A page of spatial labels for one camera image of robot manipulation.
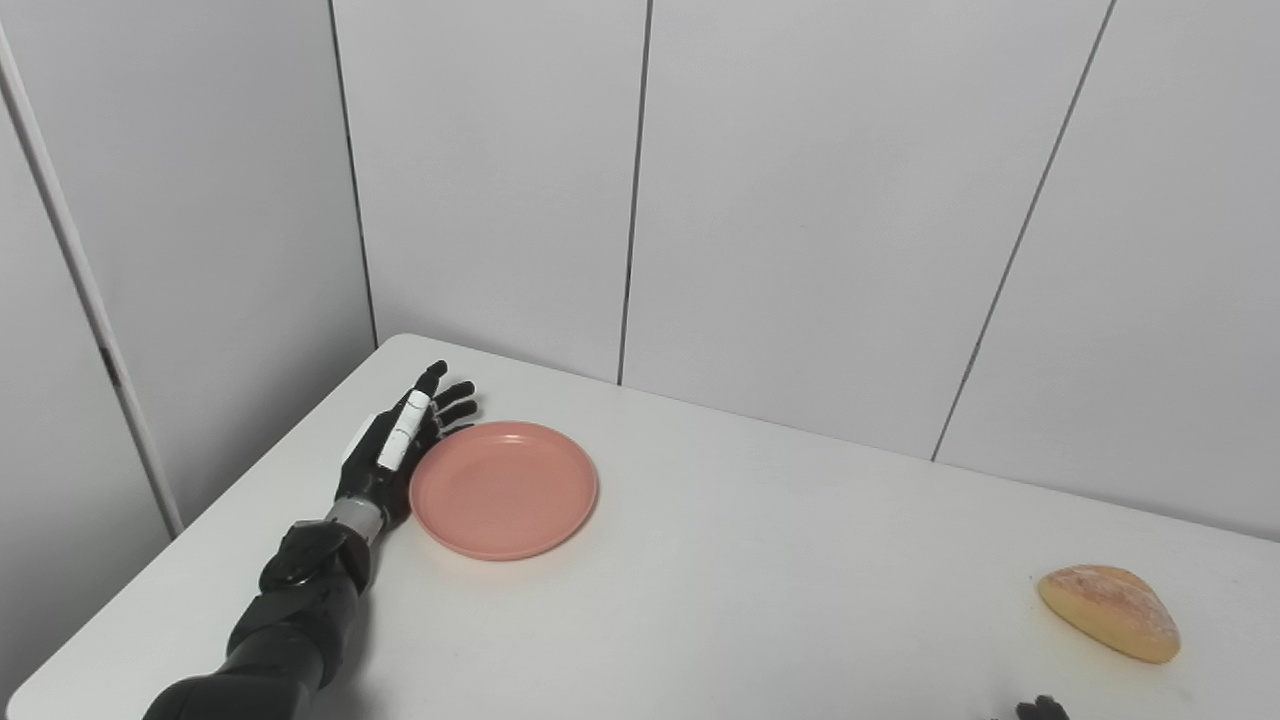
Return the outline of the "black and white left hand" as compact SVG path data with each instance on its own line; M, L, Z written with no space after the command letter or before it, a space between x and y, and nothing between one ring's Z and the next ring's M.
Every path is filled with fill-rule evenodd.
M340 466L328 520L374 541L408 516L419 464L477 414L475 384L443 387L448 370L447 361L435 361L390 409L371 416Z

